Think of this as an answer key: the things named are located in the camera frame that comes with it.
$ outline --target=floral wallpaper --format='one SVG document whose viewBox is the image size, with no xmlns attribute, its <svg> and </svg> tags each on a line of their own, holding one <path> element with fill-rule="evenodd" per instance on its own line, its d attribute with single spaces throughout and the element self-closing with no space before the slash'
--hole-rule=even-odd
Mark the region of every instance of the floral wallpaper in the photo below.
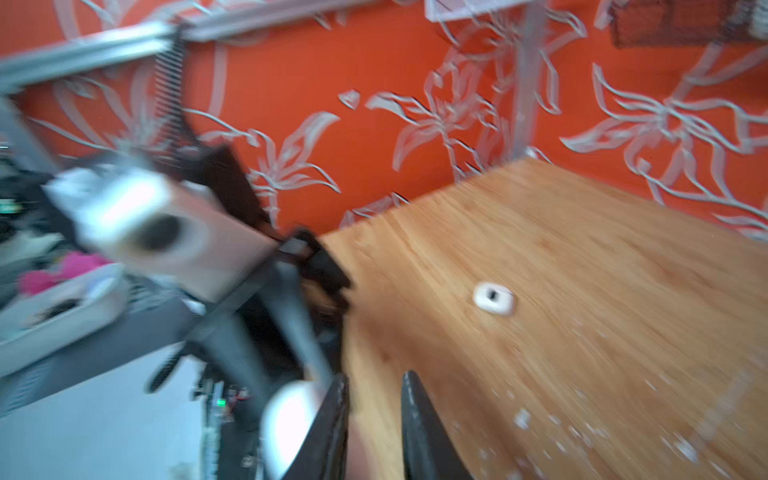
<svg viewBox="0 0 768 480">
<path fill-rule="evenodd" d="M 0 55 L 254 1 L 13 2 Z M 768 240 L 768 46 L 616 49 L 609 4 L 548 6 L 529 153 Z M 192 44 L 186 112 L 204 141 L 233 143 L 279 228 L 346 227 L 508 160 L 522 13 L 440 24 L 380 0 Z M 20 106 L 64 157 L 157 150 L 153 67 L 36 85 Z"/>
</svg>

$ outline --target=spiral cable wrap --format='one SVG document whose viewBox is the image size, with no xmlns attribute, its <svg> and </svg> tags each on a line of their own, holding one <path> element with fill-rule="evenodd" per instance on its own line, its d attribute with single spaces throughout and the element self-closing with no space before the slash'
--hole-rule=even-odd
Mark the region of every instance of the spiral cable wrap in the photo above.
<svg viewBox="0 0 768 480">
<path fill-rule="evenodd" d="M 203 147 L 187 123 L 181 107 L 184 56 L 187 50 L 186 42 L 182 37 L 183 33 L 184 25 L 179 24 L 171 39 L 170 48 L 158 54 L 155 59 L 157 115 L 163 119 L 160 138 L 167 142 L 167 149 L 161 155 L 161 159 L 176 165 L 183 161 L 180 153 L 182 141 L 197 149 Z"/>
</svg>

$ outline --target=white wire basket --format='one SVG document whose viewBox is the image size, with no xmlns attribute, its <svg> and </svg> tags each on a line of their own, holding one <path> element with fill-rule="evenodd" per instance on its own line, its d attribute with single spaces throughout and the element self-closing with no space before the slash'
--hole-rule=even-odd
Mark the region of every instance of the white wire basket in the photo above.
<svg viewBox="0 0 768 480">
<path fill-rule="evenodd" d="M 424 13 L 431 22 L 450 22 L 529 2 L 531 0 L 424 0 Z"/>
</svg>

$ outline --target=black mesh basket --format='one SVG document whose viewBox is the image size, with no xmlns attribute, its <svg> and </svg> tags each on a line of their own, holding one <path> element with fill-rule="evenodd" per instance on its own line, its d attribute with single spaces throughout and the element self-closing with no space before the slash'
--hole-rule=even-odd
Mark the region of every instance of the black mesh basket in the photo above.
<svg viewBox="0 0 768 480">
<path fill-rule="evenodd" d="M 611 5 L 617 48 L 759 42 L 749 33 L 755 0 L 623 0 Z"/>
</svg>

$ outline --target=wooden table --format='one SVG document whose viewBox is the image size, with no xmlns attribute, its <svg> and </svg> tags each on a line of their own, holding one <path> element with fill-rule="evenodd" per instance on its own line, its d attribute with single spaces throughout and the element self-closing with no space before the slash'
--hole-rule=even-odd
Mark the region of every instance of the wooden table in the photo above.
<svg viewBox="0 0 768 480">
<path fill-rule="evenodd" d="M 538 161 L 324 242 L 373 478 L 402 478 L 407 369 L 478 480 L 768 478 L 765 245 Z"/>
</svg>

